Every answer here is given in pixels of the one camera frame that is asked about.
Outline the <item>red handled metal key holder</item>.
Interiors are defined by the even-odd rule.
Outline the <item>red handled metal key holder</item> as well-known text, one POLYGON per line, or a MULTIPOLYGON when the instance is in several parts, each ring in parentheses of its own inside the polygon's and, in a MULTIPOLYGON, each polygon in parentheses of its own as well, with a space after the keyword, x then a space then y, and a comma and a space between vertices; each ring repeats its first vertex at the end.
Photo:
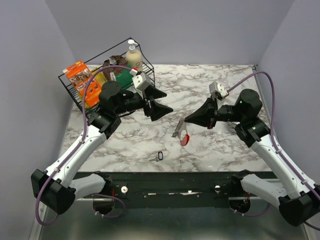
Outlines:
POLYGON ((185 120, 183 118, 179 119, 179 121, 175 127, 175 130, 172 134, 172 137, 178 138, 180 145, 182 147, 185 147, 189 143, 190 135, 188 134, 187 125, 186 125, 185 120))

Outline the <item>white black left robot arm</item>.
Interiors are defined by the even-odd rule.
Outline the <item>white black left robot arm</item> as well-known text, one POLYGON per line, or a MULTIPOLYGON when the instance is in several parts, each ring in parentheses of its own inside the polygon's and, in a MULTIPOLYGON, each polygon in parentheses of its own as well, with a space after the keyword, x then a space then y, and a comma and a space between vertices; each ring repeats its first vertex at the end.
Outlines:
POLYGON ((152 85, 136 92, 122 89, 116 81, 106 82, 98 96, 98 108, 85 121, 78 139, 52 165, 31 175, 36 203, 43 203, 56 214, 65 213, 78 198, 97 194, 104 198, 111 185, 100 173, 75 180, 74 177, 89 156, 115 132, 121 124, 121 114, 142 109, 146 117, 156 121, 173 112, 171 107, 156 100, 167 94, 152 85))

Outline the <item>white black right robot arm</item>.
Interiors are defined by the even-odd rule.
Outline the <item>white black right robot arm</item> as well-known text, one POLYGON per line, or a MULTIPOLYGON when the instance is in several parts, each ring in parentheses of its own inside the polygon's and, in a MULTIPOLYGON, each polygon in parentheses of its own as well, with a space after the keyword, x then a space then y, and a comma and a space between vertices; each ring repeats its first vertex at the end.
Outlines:
POLYGON ((209 97, 184 120, 207 129, 212 129, 216 122, 236 122, 236 135, 264 160, 282 186, 243 170, 230 183, 230 191, 236 196, 249 192, 260 197, 278 208, 290 225, 297 227, 320 212, 320 200, 316 196, 320 186, 303 174, 272 138, 270 128, 258 116, 262 106, 256 91, 244 89, 234 105, 219 107, 217 99, 209 97))

